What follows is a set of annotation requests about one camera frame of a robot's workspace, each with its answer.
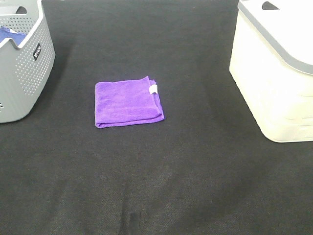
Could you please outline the purple towel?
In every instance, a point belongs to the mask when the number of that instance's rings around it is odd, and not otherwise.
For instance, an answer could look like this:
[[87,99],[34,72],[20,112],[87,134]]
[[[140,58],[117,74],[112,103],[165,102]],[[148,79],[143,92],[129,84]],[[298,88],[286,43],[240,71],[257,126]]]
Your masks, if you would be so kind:
[[95,85],[97,128],[155,123],[165,120],[155,80],[98,82]]

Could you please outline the black table cloth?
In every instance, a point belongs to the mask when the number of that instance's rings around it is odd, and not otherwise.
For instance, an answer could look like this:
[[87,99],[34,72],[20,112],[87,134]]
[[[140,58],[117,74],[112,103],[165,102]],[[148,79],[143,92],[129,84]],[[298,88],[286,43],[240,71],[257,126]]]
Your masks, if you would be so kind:
[[[235,0],[45,0],[56,58],[0,127],[3,235],[310,235],[313,144],[261,133],[229,73]],[[94,86],[154,79],[165,120],[98,129]]]

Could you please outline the cream white storage basket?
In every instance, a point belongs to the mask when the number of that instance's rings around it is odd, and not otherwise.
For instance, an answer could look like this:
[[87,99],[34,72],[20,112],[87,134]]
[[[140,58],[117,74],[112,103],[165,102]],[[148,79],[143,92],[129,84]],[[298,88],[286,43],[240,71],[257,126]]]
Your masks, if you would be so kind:
[[313,139],[312,1],[239,1],[229,70],[265,137]]

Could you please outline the grey perforated laundry basket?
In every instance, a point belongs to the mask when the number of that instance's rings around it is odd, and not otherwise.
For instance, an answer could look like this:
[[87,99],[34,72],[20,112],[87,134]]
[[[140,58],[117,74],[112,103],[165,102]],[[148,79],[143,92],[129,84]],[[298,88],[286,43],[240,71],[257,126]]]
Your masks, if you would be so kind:
[[2,0],[0,24],[26,35],[0,43],[0,121],[27,116],[39,98],[53,68],[55,51],[42,1]]

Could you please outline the blue cloth in basket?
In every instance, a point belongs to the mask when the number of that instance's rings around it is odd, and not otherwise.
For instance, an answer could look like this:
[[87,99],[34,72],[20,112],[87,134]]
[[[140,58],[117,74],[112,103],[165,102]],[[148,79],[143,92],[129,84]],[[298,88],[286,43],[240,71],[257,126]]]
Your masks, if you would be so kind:
[[13,39],[16,45],[19,45],[24,40],[25,37],[26,37],[26,34],[15,32],[14,30],[6,28],[4,26],[0,27],[0,41],[1,42],[7,38],[10,38],[10,39]]

